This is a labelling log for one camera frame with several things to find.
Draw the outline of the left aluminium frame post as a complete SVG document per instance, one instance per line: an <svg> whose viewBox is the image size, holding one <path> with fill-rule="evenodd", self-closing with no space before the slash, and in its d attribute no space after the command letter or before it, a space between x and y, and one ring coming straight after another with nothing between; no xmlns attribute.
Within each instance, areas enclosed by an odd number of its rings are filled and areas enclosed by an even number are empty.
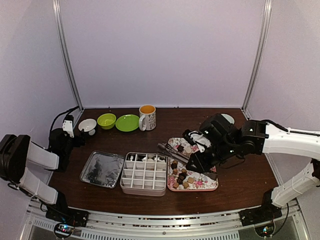
<svg viewBox="0 0 320 240"><path fill-rule="evenodd" d="M65 36L65 31L64 31L64 26L63 26L63 19L62 19L62 13L61 13L61 5L59 0L53 0L52 1L52 7L53 7L53 14L55 17L55 22L56 22L56 28L57 28L57 35L58 35L58 40L61 48L61 53L62 53L62 59L67 75L68 82L70 84L71 92L74 97L74 100L79 107L80 111L84 110L80 94L76 85L75 77L74 77L74 72L72 69L72 64L68 52L68 47L67 47L67 41L66 41L66 36Z"/></svg>

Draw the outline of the tan Sweet chocolate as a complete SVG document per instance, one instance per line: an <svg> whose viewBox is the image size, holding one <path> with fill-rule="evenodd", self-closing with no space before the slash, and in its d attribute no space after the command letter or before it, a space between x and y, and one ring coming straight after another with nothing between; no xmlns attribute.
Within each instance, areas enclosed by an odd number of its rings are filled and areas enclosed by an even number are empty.
<svg viewBox="0 0 320 240"><path fill-rule="evenodd" d="M192 184L194 181L195 181L195 179L193 177L189 177L187 179L187 182L190 183L190 184Z"/></svg>

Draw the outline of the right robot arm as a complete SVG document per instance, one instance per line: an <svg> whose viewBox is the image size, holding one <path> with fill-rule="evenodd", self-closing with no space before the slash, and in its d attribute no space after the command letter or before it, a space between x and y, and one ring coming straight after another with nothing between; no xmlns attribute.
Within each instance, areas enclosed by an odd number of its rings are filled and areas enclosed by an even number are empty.
<svg viewBox="0 0 320 240"><path fill-rule="evenodd" d="M199 130L185 130L183 138L198 151L192 153L186 168L216 177L212 168L236 157L247 155L287 154L308 157L310 163L286 183L265 194L266 202L256 210L259 220L268 220L276 207L282 208L292 199L320 185L320 133L281 126L272 120L246 120L240 128L224 113L208 117Z"/></svg>

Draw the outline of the pale blue ceramic bowl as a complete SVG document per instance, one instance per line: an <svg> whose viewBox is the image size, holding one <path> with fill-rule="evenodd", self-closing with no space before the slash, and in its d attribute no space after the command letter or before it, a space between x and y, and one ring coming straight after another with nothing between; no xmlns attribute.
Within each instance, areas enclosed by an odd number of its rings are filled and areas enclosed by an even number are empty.
<svg viewBox="0 0 320 240"><path fill-rule="evenodd" d="M226 113L222 113L221 114L230 124L234 124L235 120L232 116L226 114Z"/></svg>

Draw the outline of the metal tongs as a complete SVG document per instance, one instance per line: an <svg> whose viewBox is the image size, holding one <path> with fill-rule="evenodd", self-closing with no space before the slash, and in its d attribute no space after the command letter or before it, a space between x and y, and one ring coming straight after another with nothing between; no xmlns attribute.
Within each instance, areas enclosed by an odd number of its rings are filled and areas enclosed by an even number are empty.
<svg viewBox="0 0 320 240"><path fill-rule="evenodd" d="M157 147L161 150L161 154L171 157L174 160L182 163L183 165L185 165L187 170L203 174L214 181L218 179L217 172L211 170L211 167L209 167L207 163L205 163L200 157L198 157L196 153L192 153L190 157L187 157L178 152L178 150L174 149L168 143L158 143Z"/></svg>

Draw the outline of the front aluminium rail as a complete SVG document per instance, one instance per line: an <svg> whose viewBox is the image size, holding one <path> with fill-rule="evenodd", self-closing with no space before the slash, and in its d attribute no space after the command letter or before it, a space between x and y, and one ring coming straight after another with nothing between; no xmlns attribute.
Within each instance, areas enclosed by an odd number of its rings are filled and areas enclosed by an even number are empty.
<svg viewBox="0 0 320 240"><path fill-rule="evenodd" d="M88 211L86 227L76 227L67 240L267 240L256 230L275 224L277 232L268 240L310 240L298 203L291 201L289 214L273 222L243 226L238 211L189 215L130 215ZM29 205L19 240L58 240L56 222L45 218L37 205Z"/></svg>

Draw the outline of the green bowl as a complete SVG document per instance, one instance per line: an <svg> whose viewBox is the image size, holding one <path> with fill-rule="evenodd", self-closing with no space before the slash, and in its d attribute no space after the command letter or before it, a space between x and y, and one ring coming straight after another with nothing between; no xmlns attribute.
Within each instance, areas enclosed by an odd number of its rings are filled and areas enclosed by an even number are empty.
<svg viewBox="0 0 320 240"><path fill-rule="evenodd" d="M97 124L103 130L112 129L116 124L117 117L113 113L105 113L98 117Z"/></svg>

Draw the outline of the pink tin box with dividers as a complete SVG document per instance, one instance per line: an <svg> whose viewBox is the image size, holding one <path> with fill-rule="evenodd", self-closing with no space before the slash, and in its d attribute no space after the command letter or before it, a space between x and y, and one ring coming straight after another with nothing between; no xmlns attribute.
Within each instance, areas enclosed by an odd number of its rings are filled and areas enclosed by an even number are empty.
<svg viewBox="0 0 320 240"><path fill-rule="evenodd" d="M168 157L159 153L129 152L125 156L120 187L128 195L162 197L167 188Z"/></svg>

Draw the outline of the white black bowl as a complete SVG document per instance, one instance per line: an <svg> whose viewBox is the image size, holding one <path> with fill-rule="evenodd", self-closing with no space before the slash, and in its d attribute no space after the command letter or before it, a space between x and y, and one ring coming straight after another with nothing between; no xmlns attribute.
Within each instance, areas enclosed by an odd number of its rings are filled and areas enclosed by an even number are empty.
<svg viewBox="0 0 320 240"><path fill-rule="evenodd" d="M97 133L98 124L93 118L87 118L78 124L78 130L85 136L94 136Z"/></svg>

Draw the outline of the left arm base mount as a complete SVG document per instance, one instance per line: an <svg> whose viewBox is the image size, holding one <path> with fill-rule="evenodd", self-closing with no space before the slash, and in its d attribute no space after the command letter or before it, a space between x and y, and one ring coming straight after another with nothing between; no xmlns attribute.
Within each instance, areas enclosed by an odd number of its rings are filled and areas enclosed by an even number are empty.
<svg viewBox="0 0 320 240"><path fill-rule="evenodd" d="M47 208L45 217L57 222L53 227L53 233L60 240L69 238L77 227L87 226L89 212L70 208L62 192L58 192L54 204L44 205Z"/></svg>

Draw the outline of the pink bunny tin lid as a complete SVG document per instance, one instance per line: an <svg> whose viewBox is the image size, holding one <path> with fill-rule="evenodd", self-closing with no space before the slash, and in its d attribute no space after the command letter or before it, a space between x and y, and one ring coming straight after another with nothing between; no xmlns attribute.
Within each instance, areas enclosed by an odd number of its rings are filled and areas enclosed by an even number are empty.
<svg viewBox="0 0 320 240"><path fill-rule="evenodd" d="M87 159L79 179L84 183L114 189L122 173L124 162L123 155L93 151Z"/></svg>

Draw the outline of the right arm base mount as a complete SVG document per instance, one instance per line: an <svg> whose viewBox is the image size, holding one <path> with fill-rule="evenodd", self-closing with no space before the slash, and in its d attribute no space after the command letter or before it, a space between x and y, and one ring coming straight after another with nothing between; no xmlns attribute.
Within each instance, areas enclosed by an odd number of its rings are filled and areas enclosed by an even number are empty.
<svg viewBox="0 0 320 240"><path fill-rule="evenodd" d="M254 225L255 233L262 238L274 236L274 220L282 216L282 209L272 204L272 191L270 189L263 194L261 206L247 208L238 213L242 226Z"/></svg>

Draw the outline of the aluminium frame post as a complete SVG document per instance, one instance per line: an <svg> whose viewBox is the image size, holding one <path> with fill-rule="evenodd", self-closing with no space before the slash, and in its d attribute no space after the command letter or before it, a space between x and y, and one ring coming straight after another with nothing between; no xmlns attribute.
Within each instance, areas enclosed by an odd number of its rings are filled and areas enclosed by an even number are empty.
<svg viewBox="0 0 320 240"><path fill-rule="evenodd" d="M256 54L253 61L253 67L252 67L252 71L249 79L249 84L248 84L245 98L241 108L244 113L248 111L250 100L252 98L256 81L258 79L258 74L259 74L260 66L263 59L263 52L267 42L269 29L270 29L271 17L272 17L272 0L265 0Z"/></svg>
<svg viewBox="0 0 320 240"><path fill-rule="evenodd" d="M57 35L58 35L58 40L61 48L61 53L62 53L62 59L67 75L68 82L70 84L71 92L74 97L74 100L79 107L80 111L84 110L80 94L76 85L75 77L74 77L74 72L72 69L72 64L68 52L68 47L67 47L67 41L66 41L66 36L65 36L65 31L64 31L64 26L63 26L63 19L62 19L62 13L61 13L61 5L59 0L53 0L52 1L52 7L53 7L53 14L55 17L55 22L56 22L56 28L57 28Z"/></svg>

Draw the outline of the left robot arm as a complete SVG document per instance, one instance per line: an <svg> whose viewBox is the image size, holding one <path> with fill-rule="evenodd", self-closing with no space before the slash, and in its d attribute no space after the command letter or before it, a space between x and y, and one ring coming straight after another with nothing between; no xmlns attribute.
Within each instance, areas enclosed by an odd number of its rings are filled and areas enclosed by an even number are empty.
<svg viewBox="0 0 320 240"><path fill-rule="evenodd" d="M64 205L64 195L44 183L29 165L37 165L50 172L65 172L73 149L85 145L85 142L84 132L71 136L62 128L50 132L48 149L33 142L29 135L6 134L0 140L0 178L10 187L47 205L54 205L53 215L61 222L67 222L72 218L72 211Z"/></svg>

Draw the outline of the green plate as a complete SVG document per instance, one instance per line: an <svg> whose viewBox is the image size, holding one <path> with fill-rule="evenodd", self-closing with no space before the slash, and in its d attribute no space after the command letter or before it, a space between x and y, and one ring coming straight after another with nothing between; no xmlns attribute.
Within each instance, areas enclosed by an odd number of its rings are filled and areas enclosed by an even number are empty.
<svg viewBox="0 0 320 240"><path fill-rule="evenodd" d="M140 118L134 114L125 114L116 120L115 127L121 132L132 132L139 128Z"/></svg>

